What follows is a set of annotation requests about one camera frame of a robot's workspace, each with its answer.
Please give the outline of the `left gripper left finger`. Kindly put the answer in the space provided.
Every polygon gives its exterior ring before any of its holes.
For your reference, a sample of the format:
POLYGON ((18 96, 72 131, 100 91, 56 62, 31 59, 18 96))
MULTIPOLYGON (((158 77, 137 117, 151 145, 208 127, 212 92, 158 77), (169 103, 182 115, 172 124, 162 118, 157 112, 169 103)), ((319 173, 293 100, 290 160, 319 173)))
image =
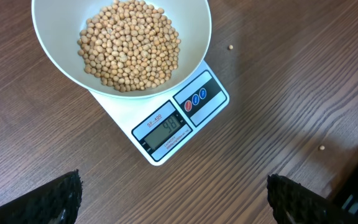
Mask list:
POLYGON ((0 206, 0 223, 74 224, 82 201, 79 171, 68 172, 0 206))

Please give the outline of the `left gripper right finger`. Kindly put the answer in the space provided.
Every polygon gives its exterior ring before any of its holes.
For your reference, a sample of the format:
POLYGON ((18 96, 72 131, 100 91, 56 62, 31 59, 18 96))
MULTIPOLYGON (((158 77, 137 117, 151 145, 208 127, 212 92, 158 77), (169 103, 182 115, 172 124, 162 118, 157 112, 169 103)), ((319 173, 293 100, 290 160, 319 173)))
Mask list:
POLYGON ((285 176, 268 176, 267 191, 278 224, 358 224, 354 215, 285 176))

